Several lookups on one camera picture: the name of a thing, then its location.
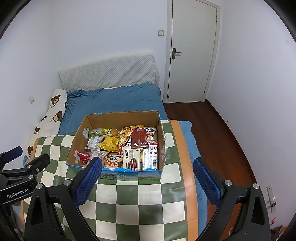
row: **open cardboard box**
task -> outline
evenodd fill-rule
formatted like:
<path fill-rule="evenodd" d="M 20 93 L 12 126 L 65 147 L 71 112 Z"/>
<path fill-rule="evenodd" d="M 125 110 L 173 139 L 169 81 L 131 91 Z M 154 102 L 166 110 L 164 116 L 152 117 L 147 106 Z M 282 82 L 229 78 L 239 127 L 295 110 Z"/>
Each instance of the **open cardboard box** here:
<path fill-rule="evenodd" d="M 81 122 L 68 153 L 66 164 L 72 168 L 83 169 L 83 164 L 77 157 L 77 152 L 84 152 L 88 142 L 88 133 L 96 128 L 116 128 L 143 125 L 156 127 L 153 138 L 158 143 L 158 170 L 132 171 L 117 168 L 115 171 L 103 169 L 100 178 L 113 180 L 159 180 L 165 164 L 165 137 L 158 111 L 114 112 L 87 115 Z"/>

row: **checkered tablecloth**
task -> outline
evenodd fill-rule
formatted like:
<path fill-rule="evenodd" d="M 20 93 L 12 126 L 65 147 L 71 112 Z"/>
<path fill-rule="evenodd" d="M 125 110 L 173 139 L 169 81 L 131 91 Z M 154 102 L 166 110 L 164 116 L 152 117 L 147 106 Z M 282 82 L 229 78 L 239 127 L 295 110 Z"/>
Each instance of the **checkered tablecloth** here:
<path fill-rule="evenodd" d="M 171 124 L 163 123 L 163 128 L 175 141 Z M 65 164 L 73 138 L 74 133 L 39 138 L 35 157 L 47 153 L 51 161 L 37 175 L 38 182 L 53 186 L 74 178 L 78 171 Z M 25 199 L 25 218 L 29 203 Z M 55 206 L 66 236 L 75 240 L 60 204 Z M 101 241 L 186 241 L 186 196 L 177 147 L 169 148 L 160 181 L 99 178 L 79 209 Z"/>

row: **blue blanket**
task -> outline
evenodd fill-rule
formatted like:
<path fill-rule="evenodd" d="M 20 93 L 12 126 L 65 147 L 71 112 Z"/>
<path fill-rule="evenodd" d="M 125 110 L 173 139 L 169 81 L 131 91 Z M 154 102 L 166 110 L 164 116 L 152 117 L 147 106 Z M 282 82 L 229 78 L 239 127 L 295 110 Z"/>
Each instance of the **blue blanket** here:
<path fill-rule="evenodd" d="M 93 113 L 157 110 L 161 120 L 168 120 L 161 101 L 160 89 L 150 83 L 114 89 L 70 91 L 67 93 L 67 104 L 58 135 L 77 131 L 83 118 Z M 191 163 L 193 163 L 195 158 L 200 157 L 200 153 L 191 132 L 192 124 L 189 121 L 180 121 L 179 123 Z M 196 177 L 195 185 L 198 202 L 198 234 L 200 234 L 207 221 L 207 197 Z"/>

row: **wall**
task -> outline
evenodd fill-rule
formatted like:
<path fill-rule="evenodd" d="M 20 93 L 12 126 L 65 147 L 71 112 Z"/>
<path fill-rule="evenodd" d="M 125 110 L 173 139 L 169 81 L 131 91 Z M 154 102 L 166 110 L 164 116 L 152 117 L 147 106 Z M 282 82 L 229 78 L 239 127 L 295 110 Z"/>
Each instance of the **wall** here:
<path fill-rule="evenodd" d="M 51 2 L 58 69 L 105 56 L 153 52 L 163 93 L 166 0 Z M 165 35 L 158 36 L 158 29 Z"/>
<path fill-rule="evenodd" d="M 24 146 L 45 115 L 49 98 L 61 88 L 50 33 L 49 2 L 32 0 L 0 40 L 0 153 Z M 30 104 L 28 97 L 35 102 Z M 21 168 L 18 158 L 6 169 Z"/>
<path fill-rule="evenodd" d="M 261 0 L 224 0 L 217 59 L 207 98 L 241 145 L 276 226 L 296 212 L 296 43 Z"/>

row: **door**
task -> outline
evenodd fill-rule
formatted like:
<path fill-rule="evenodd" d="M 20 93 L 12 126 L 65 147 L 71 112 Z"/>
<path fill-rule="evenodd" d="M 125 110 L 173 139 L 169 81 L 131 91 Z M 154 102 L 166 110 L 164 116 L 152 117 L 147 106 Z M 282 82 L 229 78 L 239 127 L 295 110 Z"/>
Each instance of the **door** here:
<path fill-rule="evenodd" d="M 168 103 L 202 101 L 213 56 L 216 16 L 217 9 L 205 3 L 173 0 Z M 181 53 L 174 54 L 173 48 Z"/>

